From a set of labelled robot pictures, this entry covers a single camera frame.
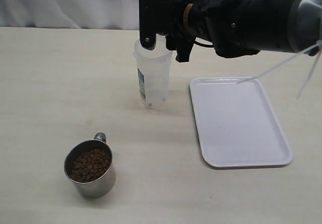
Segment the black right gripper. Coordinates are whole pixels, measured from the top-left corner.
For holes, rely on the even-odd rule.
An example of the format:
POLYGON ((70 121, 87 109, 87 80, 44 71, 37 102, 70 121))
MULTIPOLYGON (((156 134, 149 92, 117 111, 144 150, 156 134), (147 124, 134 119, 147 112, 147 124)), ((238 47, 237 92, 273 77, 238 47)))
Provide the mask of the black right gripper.
POLYGON ((195 0, 139 0, 139 40, 143 48, 154 50, 156 34, 166 38, 166 48, 176 52, 176 61, 190 61, 195 43, 184 27, 184 12, 195 0))

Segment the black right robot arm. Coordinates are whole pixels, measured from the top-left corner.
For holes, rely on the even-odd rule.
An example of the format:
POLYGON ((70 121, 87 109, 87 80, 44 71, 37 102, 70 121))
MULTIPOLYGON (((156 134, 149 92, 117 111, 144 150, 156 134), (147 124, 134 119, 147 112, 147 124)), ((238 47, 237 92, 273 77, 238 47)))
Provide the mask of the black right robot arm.
POLYGON ((140 44, 153 50, 157 35, 188 62, 194 45, 223 58, 260 51, 318 53, 321 0, 139 0, 140 44))

